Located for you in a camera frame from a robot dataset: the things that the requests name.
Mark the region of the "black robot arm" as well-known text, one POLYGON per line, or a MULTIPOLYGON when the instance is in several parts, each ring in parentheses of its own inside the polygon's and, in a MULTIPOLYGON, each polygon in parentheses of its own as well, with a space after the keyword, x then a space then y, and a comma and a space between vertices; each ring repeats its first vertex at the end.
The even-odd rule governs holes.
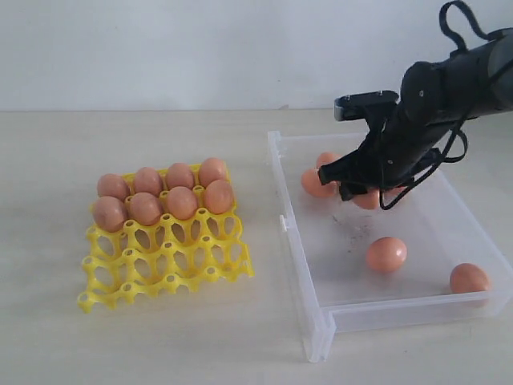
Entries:
POLYGON ((440 63, 416 62, 400 92, 375 91, 335 100, 337 121, 364 120, 359 147, 319 168, 321 184, 336 182, 344 201, 379 189, 411 190, 440 164, 456 163, 436 148, 446 135, 465 140, 468 120, 512 109, 512 31, 440 63))

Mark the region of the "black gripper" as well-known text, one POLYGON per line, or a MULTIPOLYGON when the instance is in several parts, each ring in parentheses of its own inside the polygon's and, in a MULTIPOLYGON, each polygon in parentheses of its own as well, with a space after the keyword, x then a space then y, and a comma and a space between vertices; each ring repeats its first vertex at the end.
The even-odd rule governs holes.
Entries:
POLYGON ((440 140, 439 124, 392 120, 355 152, 322 165, 318 178, 322 185, 338 182, 343 201, 366 195, 375 187, 393 188, 434 164, 438 155, 433 147, 440 140))

